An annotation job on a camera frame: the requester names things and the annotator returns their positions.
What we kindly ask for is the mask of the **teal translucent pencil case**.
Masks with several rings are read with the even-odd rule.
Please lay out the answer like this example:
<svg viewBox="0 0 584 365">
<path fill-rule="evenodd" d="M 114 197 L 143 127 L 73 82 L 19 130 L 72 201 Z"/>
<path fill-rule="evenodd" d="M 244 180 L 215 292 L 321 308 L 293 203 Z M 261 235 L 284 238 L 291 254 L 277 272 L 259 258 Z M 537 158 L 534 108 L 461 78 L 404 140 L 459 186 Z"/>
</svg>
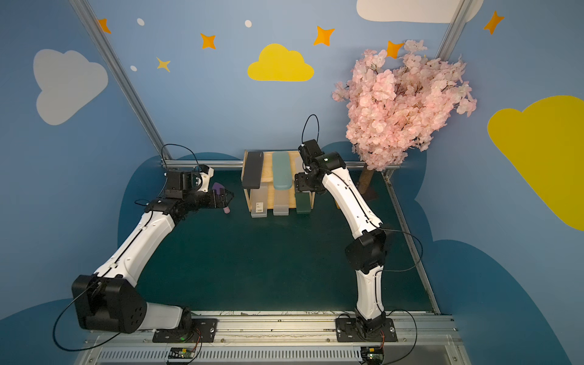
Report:
<svg viewBox="0 0 584 365">
<path fill-rule="evenodd" d="M 290 155 L 286 151 L 276 151 L 272 154 L 273 186 L 277 190 L 288 190 L 293 185 Z"/>
</svg>

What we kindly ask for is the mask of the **black pencil case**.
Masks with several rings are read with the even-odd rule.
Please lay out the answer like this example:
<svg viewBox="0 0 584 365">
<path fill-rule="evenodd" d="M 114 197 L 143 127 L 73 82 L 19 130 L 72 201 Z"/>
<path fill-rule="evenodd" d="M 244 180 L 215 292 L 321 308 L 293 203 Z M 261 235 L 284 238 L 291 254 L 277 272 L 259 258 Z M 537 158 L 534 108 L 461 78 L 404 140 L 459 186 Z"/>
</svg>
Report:
<svg viewBox="0 0 584 365">
<path fill-rule="evenodd" d="M 263 151 L 248 151 L 243 169 L 242 187 L 259 189 L 262 182 Z"/>
</svg>

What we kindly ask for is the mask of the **frosted case with barcode label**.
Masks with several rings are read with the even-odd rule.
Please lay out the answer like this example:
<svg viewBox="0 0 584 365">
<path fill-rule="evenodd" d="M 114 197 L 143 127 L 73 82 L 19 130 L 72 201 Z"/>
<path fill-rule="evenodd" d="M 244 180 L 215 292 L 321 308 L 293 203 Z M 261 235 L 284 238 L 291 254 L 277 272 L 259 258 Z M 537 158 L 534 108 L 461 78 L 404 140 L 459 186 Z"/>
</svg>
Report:
<svg viewBox="0 0 584 365">
<path fill-rule="evenodd" d="M 250 191 L 250 207 L 252 217 L 254 218 L 267 217 L 268 194 L 269 188 L 267 186 L 261 186 L 259 189 L 252 189 Z"/>
</svg>

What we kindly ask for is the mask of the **clear rounded pencil case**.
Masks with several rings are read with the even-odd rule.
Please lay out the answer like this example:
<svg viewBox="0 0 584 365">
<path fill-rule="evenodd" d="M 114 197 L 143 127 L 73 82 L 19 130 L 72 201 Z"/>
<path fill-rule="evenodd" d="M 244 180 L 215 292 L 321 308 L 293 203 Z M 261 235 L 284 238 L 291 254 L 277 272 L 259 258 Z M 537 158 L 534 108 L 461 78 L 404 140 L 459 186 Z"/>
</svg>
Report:
<svg viewBox="0 0 584 365">
<path fill-rule="evenodd" d="M 304 173 L 304 162 L 301 156 L 296 156 L 294 159 L 294 172 Z"/>
</svg>

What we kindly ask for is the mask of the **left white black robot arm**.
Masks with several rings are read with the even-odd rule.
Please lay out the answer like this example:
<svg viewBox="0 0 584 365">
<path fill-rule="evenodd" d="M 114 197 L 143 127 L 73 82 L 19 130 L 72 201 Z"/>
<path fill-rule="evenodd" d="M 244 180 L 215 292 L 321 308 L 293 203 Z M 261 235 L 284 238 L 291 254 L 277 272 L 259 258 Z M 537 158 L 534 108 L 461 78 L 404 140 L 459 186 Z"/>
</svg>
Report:
<svg viewBox="0 0 584 365">
<path fill-rule="evenodd" d="M 147 302 L 136 286 L 164 238 L 192 211 L 226 208 L 234 193 L 198 191 L 182 199 L 154 199 L 136 228 L 117 251 L 91 275 L 79 275 L 71 286 L 82 329 L 131 334 L 145 330 L 190 332 L 185 307 Z"/>
</svg>

